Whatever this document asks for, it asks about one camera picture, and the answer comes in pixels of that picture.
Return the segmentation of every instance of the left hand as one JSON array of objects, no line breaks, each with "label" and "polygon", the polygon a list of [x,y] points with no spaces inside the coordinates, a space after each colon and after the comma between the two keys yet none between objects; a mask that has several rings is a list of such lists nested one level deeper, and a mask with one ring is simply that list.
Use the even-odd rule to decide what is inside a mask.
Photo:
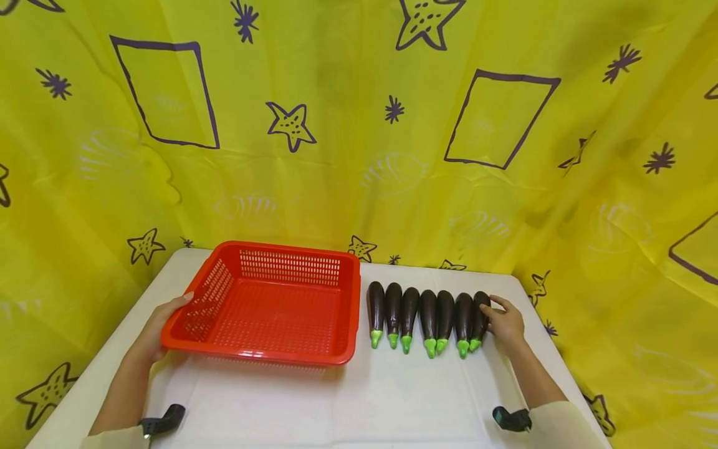
[{"label": "left hand", "polygon": [[160,335],[164,324],[172,316],[175,310],[187,305],[192,300],[194,292],[189,292],[184,296],[176,297],[172,301],[158,305],[152,315],[150,315],[147,323],[145,323],[142,332],[139,333],[137,339],[132,343],[132,347],[128,354],[139,357],[140,360],[153,364],[159,361],[167,353],[167,349],[162,348]]}]

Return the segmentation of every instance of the black clip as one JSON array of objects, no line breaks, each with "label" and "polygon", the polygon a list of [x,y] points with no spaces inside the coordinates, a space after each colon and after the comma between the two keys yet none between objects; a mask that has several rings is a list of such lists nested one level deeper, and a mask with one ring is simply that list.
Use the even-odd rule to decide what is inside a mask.
[{"label": "black clip", "polygon": [[509,413],[503,407],[496,407],[491,415],[498,427],[504,430],[510,430],[511,432],[527,432],[531,430],[531,418],[528,416],[527,409]]},{"label": "black clip", "polygon": [[142,426],[144,437],[149,438],[177,429],[184,417],[185,408],[179,404],[172,404],[167,408],[163,417],[144,418],[139,424]]}]

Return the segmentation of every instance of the basket bottom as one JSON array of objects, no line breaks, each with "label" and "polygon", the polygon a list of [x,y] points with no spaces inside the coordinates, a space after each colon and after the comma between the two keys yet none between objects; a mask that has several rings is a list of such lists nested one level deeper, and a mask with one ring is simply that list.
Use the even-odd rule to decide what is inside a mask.
[{"label": "basket bottom", "polygon": [[340,291],[238,279],[207,343],[238,351],[334,356]]}]

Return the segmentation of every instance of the hand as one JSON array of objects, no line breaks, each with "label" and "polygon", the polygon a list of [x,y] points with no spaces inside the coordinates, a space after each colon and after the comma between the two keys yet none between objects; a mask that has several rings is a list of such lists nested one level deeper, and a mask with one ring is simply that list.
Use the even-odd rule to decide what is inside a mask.
[{"label": "hand", "polygon": [[130,347],[127,354],[138,357],[140,361],[149,364],[161,360],[167,353],[167,350],[162,348],[162,343],[160,342],[164,324],[175,310],[189,303],[194,295],[194,292],[189,292],[184,296],[176,297],[172,301],[158,305],[150,315],[147,323],[145,323],[144,328],[142,328],[142,332],[132,343],[132,347]]},{"label": "hand", "polygon": [[523,338],[523,317],[521,312],[501,296],[491,295],[491,300],[504,310],[492,309],[484,304],[480,308],[489,318],[489,332],[494,334],[506,351],[513,351],[526,344]]}]

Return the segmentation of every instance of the rectangle drawing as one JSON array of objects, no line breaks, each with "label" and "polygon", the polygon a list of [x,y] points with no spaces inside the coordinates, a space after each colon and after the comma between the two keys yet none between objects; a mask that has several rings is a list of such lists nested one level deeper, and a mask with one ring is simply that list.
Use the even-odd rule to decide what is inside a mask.
[{"label": "rectangle drawing", "polygon": [[506,170],[560,82],[477,69],[444,160]]},{"label": "rectangle drawing", "polygon": [[110,40],[150,136],[166,144],[220,147],[199,42]]},{"label": "rectangle drawing", "polygon": [[668,256],[706,282],[718,285],[718,212],[671,245]]}]

